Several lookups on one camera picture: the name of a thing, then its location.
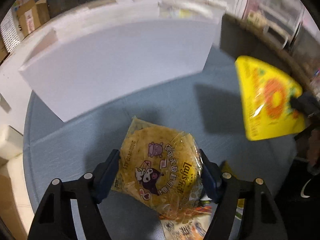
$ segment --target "snack package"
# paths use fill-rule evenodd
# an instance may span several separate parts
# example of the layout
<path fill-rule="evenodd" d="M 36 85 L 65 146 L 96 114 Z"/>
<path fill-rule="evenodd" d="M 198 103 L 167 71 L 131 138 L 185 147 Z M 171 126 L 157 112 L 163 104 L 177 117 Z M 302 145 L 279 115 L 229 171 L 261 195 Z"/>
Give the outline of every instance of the snack package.
<path fill-rule="evenodd" d="M 299 133 L 303 114 L 290 107 L 301 86 L 283 71 L 252 57 L 236 60 L 246 136 L 251 141 Z"/>
<path fill-rule="evenodd" d="M 114 190 L 170 220 L 191 217 L 202 190 L 202 162 L 191 134 L 133 118 L 120 157 Z"/>
<path fill-rule="evenodd" d="M 196 207 L 194 215 L 187 223 L 168 220 L 160 215 L 159 219 L 166 240 L 202 240 L 211 222 L 212 207 Z"/>

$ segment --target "silver screw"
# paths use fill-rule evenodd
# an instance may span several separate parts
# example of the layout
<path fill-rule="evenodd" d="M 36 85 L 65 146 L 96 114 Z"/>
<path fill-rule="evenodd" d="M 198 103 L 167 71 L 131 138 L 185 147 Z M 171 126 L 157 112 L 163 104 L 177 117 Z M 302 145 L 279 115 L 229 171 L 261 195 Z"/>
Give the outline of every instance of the silver screw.
<path fill-rule="evenodd" d="M 262 185 L 263 184 L 263 179 L 257 178 L 256 179 L 256 183 L 259 184 L 259 185 Z"/>
<path fill-rule="evenodd" d="M 231 178 L 231 174 L 229 172 L 224 172 L 222 174 L 222 177 L 224 177 L 225 179 L 230 179 Z"/>
<path fill-rule="evenodd" d="M 60 180 L 59 179 L 54 179 L 52 181 L 52 185 L 58 185 L 60 183 Z"/>
<path fill-rule="evenodd" d="M 85 179 L 91 179 L 92 176 L 93 176 L 92 173 L 88 172 L 88 173 L 84 174 L 83 177 L 84 177 Z"/>

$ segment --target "round table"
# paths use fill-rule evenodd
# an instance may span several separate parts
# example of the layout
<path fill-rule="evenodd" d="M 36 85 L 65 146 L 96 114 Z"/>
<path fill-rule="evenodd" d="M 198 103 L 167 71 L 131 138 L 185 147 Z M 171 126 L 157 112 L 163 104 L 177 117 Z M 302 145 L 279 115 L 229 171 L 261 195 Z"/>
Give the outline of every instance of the round table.
<path fill-rule="evenodd" d="M 34 212 L 52 179 L 78 179 L 119 149 L 134 116 L 191 133 L 210 161 L 227 160 L 239 179 L 263 178 L 272 194 L 296 155 L 292 136 L 246 139 L 234 59 L 212 48 L 201 73 L 133 93 L 66 123 L 32 93 L 23 164 Z M 85 239 L 75 201 L 72 206 L 78 239 Z M 112 239 L 164 239 L 156 212 L 128 195 L 111 191 L 99 209 Z M 231 239 L 240 225 L 235 221 Z"/>

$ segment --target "purple cartoon figure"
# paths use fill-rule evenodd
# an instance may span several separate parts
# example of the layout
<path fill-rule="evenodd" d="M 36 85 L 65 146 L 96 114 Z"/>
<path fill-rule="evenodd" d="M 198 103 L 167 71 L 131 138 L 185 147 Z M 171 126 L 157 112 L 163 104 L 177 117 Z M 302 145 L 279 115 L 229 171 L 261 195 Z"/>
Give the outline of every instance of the purple cartoon figure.
<path fill-rule="evenodd" d="M 149 148 L 148 148 L 148 156 L 153 157 L 153 156 L 159 156 L 160 158 L 162 158 L 162 148 L 163 142 L 161 143 L 149 143 Z"/>

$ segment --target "food package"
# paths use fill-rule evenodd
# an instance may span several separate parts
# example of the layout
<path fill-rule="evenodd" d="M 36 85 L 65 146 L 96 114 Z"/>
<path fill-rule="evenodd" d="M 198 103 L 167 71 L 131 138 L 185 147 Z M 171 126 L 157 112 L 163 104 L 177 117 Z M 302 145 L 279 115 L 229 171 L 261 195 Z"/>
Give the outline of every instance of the food package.
<path fill-rule="evenodd" d="M 299 133 L 305 129 L 303 114 L 290 106 L 301 86 L 283 71 L 248 56 L 236 61 L 244 126 L 251 141 Z"/>
<path fill-rule="evenodd" d="M 202 162 L 191 134 L 134 118 L 113 189 L 170 220 L 188 220 L 201 190 Z"/>
<path fill-rule="evenodd" d="M 212 207 L 196 207 L 194 215 L 187 223 L 168 220 L 160 215 L 160 221 L 166 240 L 202 240 L 211 222 Z"/>

